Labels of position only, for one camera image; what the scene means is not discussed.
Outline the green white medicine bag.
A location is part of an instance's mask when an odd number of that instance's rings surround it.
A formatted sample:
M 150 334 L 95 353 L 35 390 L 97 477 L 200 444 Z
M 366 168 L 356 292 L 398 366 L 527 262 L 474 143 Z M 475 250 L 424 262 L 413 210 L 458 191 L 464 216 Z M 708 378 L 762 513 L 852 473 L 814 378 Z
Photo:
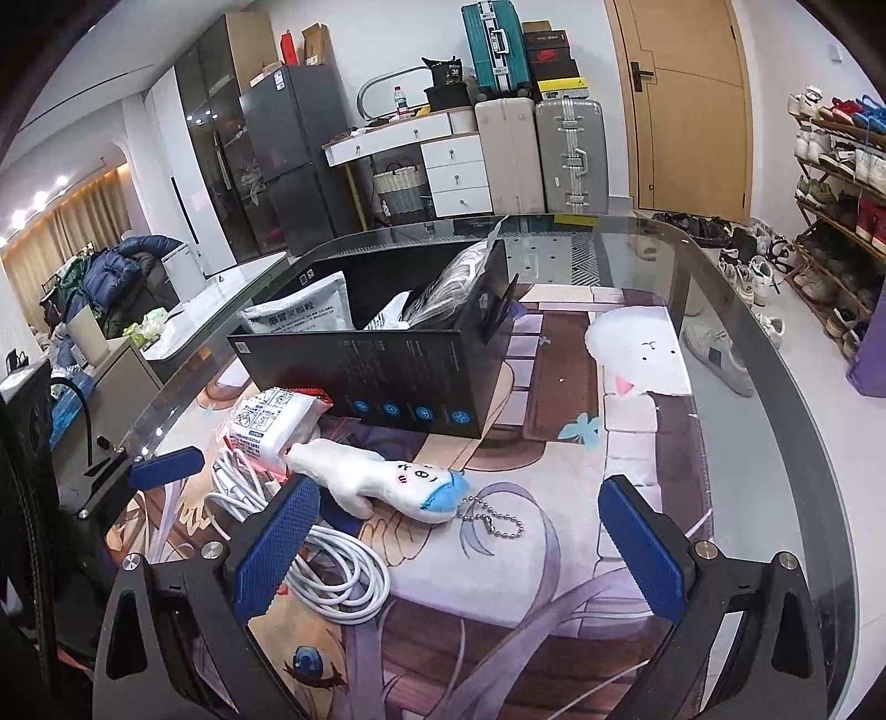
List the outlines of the green white medicine bag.
M 323 277 L 282 299 L 247 307 L 240 316 L 249 332 L 256 335 L 353 330 L 347 281 L 342 271 Z

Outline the clear bag with white cable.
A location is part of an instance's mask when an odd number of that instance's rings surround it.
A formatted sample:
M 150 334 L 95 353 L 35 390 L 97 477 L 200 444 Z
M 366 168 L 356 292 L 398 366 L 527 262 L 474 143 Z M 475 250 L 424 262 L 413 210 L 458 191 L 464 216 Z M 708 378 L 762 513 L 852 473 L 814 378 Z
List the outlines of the clear bag with white cable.
M 494 243 L 507 220 L 508 216 L 504 216 L 485 239 L 473 243 L 456 255 L 441 270 L 437 279 L 405 306 L 403 313 L 399 315 L 399 321 L 404 322 L 407 328 L 434 327 L 441 326 L 455 316 L 485 271 Z

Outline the grey white medicine bag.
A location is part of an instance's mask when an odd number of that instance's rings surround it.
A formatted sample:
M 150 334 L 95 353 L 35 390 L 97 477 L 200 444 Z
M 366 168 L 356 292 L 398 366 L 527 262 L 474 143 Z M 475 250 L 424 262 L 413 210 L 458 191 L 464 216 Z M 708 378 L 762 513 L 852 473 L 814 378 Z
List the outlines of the grey white medicine bag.
M 403 318 L 403 312 L 407 301 L 409 301 L 409 291 L 403 291 L 397 294 L 388 304 L 378 312 L 374 318 L 363 327 L 365 332 L 383 332 L 383 330 L 407 330 L 409 323 Z

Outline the purple bag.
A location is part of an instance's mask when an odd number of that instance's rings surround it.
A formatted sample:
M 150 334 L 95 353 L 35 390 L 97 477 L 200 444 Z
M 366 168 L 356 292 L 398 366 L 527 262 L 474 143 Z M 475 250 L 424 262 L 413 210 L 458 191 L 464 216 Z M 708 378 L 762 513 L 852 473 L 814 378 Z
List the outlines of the purple bag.
M 847 381 L 868 398 L 886 398 L 886 299 L 880 292 L 869 320 L 859 321 L 850 337 L 856 342 Z

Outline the wooden shoe rack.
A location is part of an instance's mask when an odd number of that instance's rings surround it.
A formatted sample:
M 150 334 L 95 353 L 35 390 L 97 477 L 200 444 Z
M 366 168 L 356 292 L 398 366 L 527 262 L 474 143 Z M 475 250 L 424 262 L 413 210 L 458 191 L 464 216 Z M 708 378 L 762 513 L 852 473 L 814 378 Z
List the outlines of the wooden shoe rack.
M 789 284 L 852 360 L 884 288 L 884 105 L 827 99 L 815 85 L 787 99 L 797 121 L 795 204 L 806 229 Z

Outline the white wicker basket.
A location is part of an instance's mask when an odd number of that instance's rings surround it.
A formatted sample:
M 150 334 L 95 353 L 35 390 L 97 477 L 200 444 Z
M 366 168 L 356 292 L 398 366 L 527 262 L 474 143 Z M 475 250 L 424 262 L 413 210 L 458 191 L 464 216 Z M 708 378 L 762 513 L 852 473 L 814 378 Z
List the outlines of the white wicker basket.
M 413 222 L 425 216 L 428 180 L 422 165 L 404 165 L 378 172 L 373 177 L 373 185 L 386 218 Z

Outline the dark grey refrigerator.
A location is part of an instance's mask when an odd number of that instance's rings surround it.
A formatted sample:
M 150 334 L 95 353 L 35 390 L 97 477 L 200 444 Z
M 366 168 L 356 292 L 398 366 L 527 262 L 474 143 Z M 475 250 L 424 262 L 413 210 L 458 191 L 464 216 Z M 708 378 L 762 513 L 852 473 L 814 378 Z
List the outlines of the dark grey refrigerator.
M 332 66 L 282 66 L 240 96 L 261 178 L 290 254 L 362 229 L 346 172 L 324 147 L 350 126 Z

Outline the dark glass cabinet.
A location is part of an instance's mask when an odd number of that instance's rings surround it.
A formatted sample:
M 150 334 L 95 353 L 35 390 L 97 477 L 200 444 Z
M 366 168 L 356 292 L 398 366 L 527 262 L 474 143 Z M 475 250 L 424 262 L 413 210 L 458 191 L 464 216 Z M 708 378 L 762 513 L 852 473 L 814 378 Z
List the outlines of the dark glass cabinet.
M 240 98 L 278 60 L 264 12 L 227 12 L 176 61 L 177 87 L 190 142 L 210 205 L 239 263 L 276 248 L 278 235 L 258 229 L 272 218 L 260 198 L 260 172 Z

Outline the white drawer desk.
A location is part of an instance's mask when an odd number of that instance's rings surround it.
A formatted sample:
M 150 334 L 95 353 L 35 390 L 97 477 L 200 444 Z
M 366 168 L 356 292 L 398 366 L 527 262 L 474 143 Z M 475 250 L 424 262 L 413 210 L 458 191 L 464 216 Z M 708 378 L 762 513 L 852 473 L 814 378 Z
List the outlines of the white drawer desk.
M 493 213 L 490 180 L 472 106 L 353 131 L 324 147 L 329 167 L 418 147 L 439 218 Z

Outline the plastic water bottle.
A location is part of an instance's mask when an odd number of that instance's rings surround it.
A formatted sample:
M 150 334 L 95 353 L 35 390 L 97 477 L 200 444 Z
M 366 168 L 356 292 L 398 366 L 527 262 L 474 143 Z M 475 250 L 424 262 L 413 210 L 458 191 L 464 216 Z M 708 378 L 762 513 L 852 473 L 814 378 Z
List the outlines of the plastic water bottle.
M 407 100 L 407 96 L 405 96 L 405 91 L 401 85 L 395 85 L 394 87 L 394 102 L 396 116 L 399 119 L 407 119 L 407 117 L 410 116 L 411 111 L 409 100 Z

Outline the silver suitcase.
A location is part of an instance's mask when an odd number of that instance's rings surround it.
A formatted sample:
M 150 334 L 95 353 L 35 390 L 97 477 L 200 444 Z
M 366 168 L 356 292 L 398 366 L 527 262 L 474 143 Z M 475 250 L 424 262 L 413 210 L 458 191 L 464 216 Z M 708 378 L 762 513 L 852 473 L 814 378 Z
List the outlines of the silver suitcase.
M 602 106 L 590 99 L 536 105 L 545 201 L 551 213 L 608 213 L 608 157 Z

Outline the beige suitcase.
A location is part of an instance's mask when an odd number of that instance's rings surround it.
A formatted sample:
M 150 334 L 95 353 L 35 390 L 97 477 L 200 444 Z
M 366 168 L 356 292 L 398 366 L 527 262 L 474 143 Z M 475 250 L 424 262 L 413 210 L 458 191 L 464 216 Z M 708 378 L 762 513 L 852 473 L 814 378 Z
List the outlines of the beige suitcase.
M 494 213 L 544 214 L 533 100 L 485 100 L 477 102 L 475 114 Z

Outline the stacked shoe boxes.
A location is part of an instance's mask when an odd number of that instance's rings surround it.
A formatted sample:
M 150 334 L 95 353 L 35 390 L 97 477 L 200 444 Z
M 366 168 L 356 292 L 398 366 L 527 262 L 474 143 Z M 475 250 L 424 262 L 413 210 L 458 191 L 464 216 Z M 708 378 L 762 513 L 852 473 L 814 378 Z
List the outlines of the stacked shoe boxes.
M 548 21 L 523 24 L 534 99 L 586 99 L 589 84 L 578 69 L 568 34 Z

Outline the teal suitcase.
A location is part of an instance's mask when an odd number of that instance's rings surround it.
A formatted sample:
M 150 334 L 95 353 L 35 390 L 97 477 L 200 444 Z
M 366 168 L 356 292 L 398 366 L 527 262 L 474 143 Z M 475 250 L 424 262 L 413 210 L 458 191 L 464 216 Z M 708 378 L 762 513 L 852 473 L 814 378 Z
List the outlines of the teal suitcase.
M 464 4 L 461 18 L 475 68 L 477 100 L 529 97 L 532 74 L 513 3 L 500 0 Z

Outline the white plush keychain toy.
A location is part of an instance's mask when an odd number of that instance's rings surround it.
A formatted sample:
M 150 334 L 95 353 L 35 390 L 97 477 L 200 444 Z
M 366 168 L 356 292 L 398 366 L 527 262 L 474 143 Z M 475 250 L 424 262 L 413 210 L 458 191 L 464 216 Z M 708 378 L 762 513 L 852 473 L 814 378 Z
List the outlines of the white plush keychain toy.
M 375 451 L 317 438 L 293 444 L 287 468 L 310 477 L 349 515 L 367 521 L 374 501 L 426 525 L 452 521 L 470 492 L 461 472 L 441 466 L 388 460 Z

